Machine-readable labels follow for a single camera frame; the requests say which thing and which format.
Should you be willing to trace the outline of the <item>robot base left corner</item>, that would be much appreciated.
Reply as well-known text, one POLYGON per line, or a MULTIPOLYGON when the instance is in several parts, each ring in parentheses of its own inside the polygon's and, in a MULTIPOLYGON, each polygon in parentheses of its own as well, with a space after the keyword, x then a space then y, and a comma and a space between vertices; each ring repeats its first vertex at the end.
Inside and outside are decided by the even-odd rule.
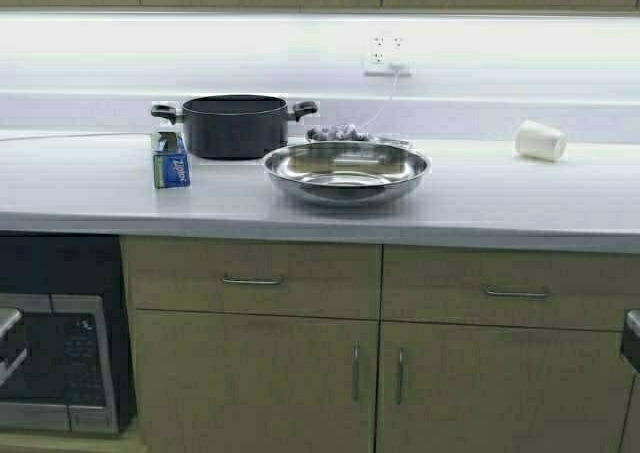
POLYGON ((28 354, 24 317, 20 310, 1 309, 1 374, 3 386, 21 367, 28 354))

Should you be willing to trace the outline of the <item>robot base right corner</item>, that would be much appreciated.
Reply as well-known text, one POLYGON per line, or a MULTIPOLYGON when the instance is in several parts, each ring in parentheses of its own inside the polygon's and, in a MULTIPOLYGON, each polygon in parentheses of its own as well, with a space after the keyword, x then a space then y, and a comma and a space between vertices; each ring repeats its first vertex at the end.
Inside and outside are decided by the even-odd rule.
POLYGON ((640 373, 640 310, 632 309, 625 314, 620 354, 633 368, 640 373))

